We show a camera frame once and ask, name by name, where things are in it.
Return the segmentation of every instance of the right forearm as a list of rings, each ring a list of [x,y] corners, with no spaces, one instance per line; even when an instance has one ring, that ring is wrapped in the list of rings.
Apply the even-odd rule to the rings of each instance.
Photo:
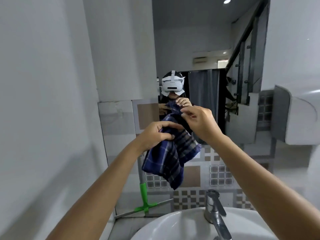
[[[212,137],[209,144],[279,239],[320,239],[320,212],[308,201],[250,158],[227,136]]]

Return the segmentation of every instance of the left forearm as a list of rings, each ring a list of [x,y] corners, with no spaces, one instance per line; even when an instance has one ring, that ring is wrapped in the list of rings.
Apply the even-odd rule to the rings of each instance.
[[[70,208],[47,240],[99,239],[140,155],[132,141]]]

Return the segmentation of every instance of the window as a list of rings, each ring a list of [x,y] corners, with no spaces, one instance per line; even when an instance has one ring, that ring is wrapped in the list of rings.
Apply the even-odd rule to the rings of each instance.
[[[229,60],[218,60],[218,68],[226,68]]]

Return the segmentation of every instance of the chrome faucet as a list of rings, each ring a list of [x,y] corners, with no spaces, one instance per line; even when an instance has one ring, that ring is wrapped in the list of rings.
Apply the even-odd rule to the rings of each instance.
[[[204,217],[217,230],[218,237],[215,237],[214,240],[232,240],[231,234],[222,219],[222,216],[227,214],[223,209],[219,196],[219,192],[212,189],[206,192]]]

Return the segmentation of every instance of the ceiling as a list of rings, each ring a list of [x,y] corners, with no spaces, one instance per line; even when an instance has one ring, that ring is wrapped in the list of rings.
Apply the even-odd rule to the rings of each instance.
[[[152,0],[154,29],[231,23],[259,0]]]

